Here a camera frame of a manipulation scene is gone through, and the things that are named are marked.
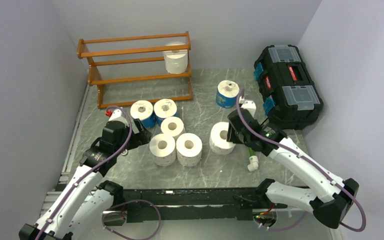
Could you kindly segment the white roll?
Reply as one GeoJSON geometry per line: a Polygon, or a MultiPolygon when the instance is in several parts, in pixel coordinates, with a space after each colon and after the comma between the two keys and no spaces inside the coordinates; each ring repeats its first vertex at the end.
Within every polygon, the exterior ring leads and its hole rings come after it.
{"type": "Polygon", "coordinates": [[[202,140],[193,133],[183,133],[176,140],[176,155],[184,167],[197,165],[202,158],[202,140]]]}
{"type": "Polygon", "coordinates": [[[175,139],[164,133],[155,135],[148,144],[154,163],[166,167],[177,159],[175,139]]]}
{"type": "Polygon", "coordinates": [[[183,121],[176,116],[165,118],[160,125],[160,129],[163,134],[169,135],[175,140],[186,132],[183,121]]]}
{"type": "Polygon", "coordinates": [[[234,150],[236,144],[227,141],[228,129],[229,123],[224,121],[218,122],[212,127],[209,146],[213,153],[217,155],[228,155],[234,150]]]}

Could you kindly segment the white roll sideways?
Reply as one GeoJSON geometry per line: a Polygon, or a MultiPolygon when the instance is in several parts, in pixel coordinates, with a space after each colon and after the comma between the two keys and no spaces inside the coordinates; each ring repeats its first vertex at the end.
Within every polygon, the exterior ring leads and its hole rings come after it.
{"type": "Polygon", "coordinates": [[[163,51],[165,68],[169,74],[182,74],[188,67],[188,50],[176,49],[163,51]]]}

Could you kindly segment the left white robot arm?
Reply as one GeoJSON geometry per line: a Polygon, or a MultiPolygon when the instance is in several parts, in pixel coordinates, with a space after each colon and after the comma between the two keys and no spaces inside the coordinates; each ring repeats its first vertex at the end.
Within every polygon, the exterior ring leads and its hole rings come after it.
{"type": "Polygon", "coordinates": [[[139,119],[132,125],[123,117],[106,123],[79,162],[62,193],[35,224],[25,224],[18,233],[21,240],[73,240],[90,222],[90,217],[104,210],[119,209],[124,201],[123,187],[103,177],[117,163],[119,155],[148,144],[152,134],[139,119]]]}

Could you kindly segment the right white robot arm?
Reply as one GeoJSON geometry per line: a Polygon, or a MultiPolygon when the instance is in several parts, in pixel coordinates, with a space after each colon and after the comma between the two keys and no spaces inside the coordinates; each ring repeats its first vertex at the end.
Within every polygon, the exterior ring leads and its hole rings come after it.
{"type": "Polygon", "coordinates": [[[258,123],[243,108],[228,115],[227,141],[243,144],[255,152],[282,164],[306,188],[289,186],[266,178],[255,189],[256,203],[267,208],[283,204],[311,213],[324,226],[337,229],[356,203],[359,184],[352,178],[346,180],[329,172],[273,123],[258,123]]]}

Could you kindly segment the orange wooden two-tier shelf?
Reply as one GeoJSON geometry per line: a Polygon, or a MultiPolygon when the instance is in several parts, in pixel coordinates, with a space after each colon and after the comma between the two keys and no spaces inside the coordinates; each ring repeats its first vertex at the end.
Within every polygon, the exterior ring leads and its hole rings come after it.
{"type": "Polygon", "coordinates": [[[130,107],[138,100],[193,99],[191,39],[183,33],[84,40],[76,55],[88,62],[88,85],[97,88],[97,108],[130,107]],[[168,73],[163,51],[188,50],[184,73],[168,73]]]}

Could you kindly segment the green and white pipe fitting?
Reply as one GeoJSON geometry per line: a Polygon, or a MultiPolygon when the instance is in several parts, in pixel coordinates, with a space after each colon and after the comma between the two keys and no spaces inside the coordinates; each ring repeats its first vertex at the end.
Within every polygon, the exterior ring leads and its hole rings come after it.
{"type": "Polygon", "coordinates": [[[248,158],[249,164],[247,165],[247,169],[249,172],[254,172],[259,168],[259,160],[255,151],[252,148],[249,147],[248,152],[249,152],[249,158],[248,158]]]}

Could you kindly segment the blue wrapped roll left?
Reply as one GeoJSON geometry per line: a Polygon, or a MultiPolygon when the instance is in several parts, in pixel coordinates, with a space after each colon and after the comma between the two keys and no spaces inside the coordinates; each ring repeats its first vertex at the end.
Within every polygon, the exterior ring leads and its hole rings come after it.
{"type": "Polygon", "coordinates": [[[133,119],[139,119],[146,129],[156,125],[154,106],[147,100],[138,100],[130,107],[130,115],[133,119]]]}

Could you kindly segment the blue wrapped roll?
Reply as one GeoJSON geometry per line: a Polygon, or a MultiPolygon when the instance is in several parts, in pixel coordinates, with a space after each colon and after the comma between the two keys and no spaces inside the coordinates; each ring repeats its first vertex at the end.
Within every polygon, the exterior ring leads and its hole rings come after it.
{"type": "Polygon", "coordinates": [[[154,106],[147,100],[138,100],[130,107],[130,115],[133,119],[139,119],[146,129],[156,125],[154,106]]]}
{"type": "Polygon", "coordinates": [[[174,117],[177,115],[178,107],[176,103],[169,98],[160,99],[154,104],[155,115],[160,119],[174,117]]]}
{"type": "Polygon", "coordinates": [[[215,102],[222,108],[233,108],[239,92],[240,87],[236,82],[223,80],[217,85],[215,102]]]}

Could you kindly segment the blue wrapped roll far right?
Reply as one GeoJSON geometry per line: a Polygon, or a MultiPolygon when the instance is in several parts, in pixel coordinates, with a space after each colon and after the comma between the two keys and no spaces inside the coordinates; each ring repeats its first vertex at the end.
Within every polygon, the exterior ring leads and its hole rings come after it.
{"type": "Polygon", "coordinates": [[[233,108],[239,92],[240,87],[236,82],[223,80],[217,85],[215,102],[222,108],[233,108]]]}

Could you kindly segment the blue wrapped roll middle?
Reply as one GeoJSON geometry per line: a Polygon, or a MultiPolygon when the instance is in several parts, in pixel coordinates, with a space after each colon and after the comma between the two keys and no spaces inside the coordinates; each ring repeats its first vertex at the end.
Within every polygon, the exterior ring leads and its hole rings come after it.
{"type": "Polygon", "coordinates": [[[154,104],[155,115],[160,119],[174,117],[177,115],[178,107],[176,103],[169,98],[160,99],[154,104]]]}

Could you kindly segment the black plastic toolbox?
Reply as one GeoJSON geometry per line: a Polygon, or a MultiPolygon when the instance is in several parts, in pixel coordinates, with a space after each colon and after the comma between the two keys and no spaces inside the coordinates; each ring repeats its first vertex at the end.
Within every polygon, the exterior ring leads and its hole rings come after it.
{"type": "Polygon", "coordinates": [[[295,45],[269,45],[253,66],[270,122],[284,130],[303,130],[317,121],[324,102],[295,45]]]}

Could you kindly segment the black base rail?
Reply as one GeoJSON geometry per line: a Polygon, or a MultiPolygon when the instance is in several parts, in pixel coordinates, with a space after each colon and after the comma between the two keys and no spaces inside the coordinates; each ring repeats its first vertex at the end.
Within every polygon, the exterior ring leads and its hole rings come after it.
{"type": "Polygon", "coordinates": [[[117,224],[157,220],[235,219],[251,221],[260,213],[271,214],[286,205],[269,203],[255,187],[124,189],[103,211],[105,223],[117,224]]]}

